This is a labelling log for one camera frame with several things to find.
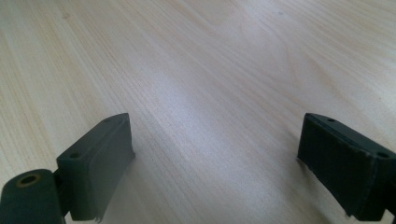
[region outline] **round hole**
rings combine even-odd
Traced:
[[[34,183],[36,183],[40,179],[39,174],[32,174],[32,175],[26,175],[20,178],[17,182],[17,187],[18,188],[26,188]]]
[[[76,159],[79,157],[79,153],[78,152],[73,152],[72,154],[70,154],[70,158],[72,159]]]
[[[388,158],[389,155],[387,153],[383,153],[383,152],[377,152],[376,153],[377,156],[382,157],[382,158]]]

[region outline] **wooden table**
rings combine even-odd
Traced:
[[[1,1],[0,184],[128,112],[103,223],[358,223],[296,161],[303,117],[394,150],[395,75],[394,1]]]

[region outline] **light wood tabletop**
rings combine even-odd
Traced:
[[[396,150],[395,76],[395,1],[0,1],[0,184],[127,112],[103,223],[358,223],[296,160],[304,113]]]

